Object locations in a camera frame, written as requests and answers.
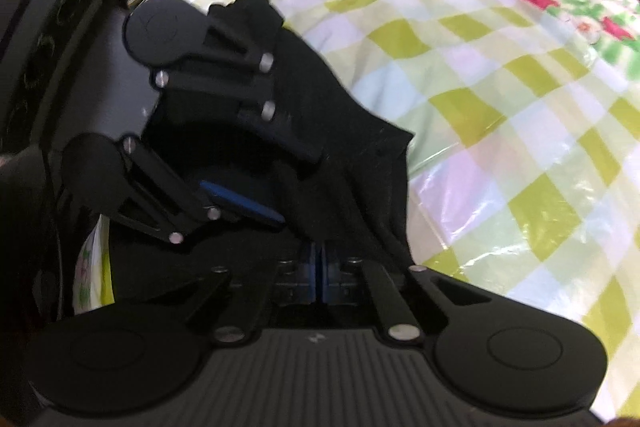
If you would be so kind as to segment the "green checkered plastic bed cover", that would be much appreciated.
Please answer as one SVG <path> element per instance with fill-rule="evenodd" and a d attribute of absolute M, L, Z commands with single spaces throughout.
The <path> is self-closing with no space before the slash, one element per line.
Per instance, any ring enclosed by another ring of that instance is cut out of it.
<path fill-rule="evenodd" d="M 637 418 L 639 57 L 611 64 L 524 0 L 272 2 L 411 131 L 413 258 L 586 325 L 608 354 L 593 412 Z"/>

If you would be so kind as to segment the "black pants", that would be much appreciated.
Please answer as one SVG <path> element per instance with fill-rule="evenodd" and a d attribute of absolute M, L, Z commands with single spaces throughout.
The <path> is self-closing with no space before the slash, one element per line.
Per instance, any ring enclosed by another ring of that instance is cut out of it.
<path fill-rule="evenodd" d="M 149 0 L 125 37 L 168 78 L 143 142 L 222 211 L 198 251 L 245 269 L 316 243 L 410 265 L 410 133 L 362 107 L 269 0 Z"/>

